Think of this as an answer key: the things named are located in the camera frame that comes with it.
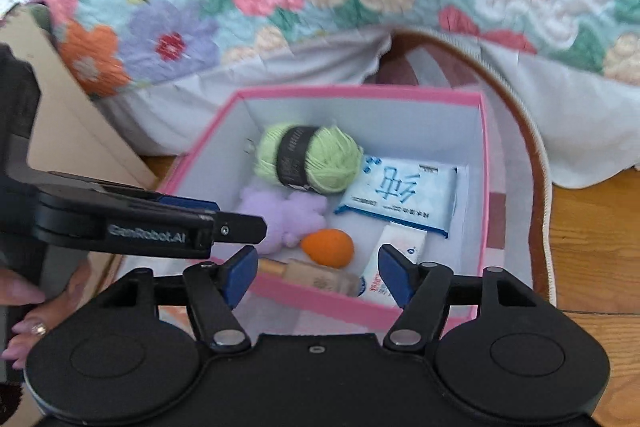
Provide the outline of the person's left hand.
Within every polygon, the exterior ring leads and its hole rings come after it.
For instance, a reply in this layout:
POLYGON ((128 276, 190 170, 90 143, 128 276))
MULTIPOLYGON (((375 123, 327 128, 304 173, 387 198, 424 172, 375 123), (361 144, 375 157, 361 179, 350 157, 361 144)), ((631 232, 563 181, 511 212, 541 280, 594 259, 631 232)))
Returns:
POLYGON ((12 369, 24 369, 29 351, 51 329, 60 325, 73 314, 91 277, 91 267, 87 259, 79 262, 66 287, 55 298, 47 300, 43 291, 17 273, 1 269, 2 306, 21 307, 35 305, 21 322, 12 327, 15 336, 1 353, 4 361, 10 362, 12 369))

